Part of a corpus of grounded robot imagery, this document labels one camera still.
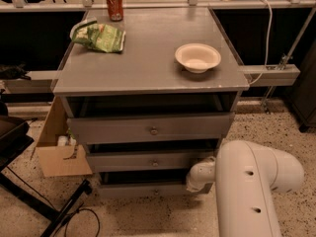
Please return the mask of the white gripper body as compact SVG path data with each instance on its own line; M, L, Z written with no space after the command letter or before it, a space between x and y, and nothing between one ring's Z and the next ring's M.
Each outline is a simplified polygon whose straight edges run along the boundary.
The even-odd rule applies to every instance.
M186 187L190 193L208 194L215 182L215 158L205 158L192 166L186 175Z

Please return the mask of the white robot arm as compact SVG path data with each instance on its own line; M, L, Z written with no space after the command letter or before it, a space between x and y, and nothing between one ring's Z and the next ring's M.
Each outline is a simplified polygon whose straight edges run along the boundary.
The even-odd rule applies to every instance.
M219 237L282 237L272 192L295 192L303 181L294 156L244 140L225 143L186 177L192 193L215 184Z

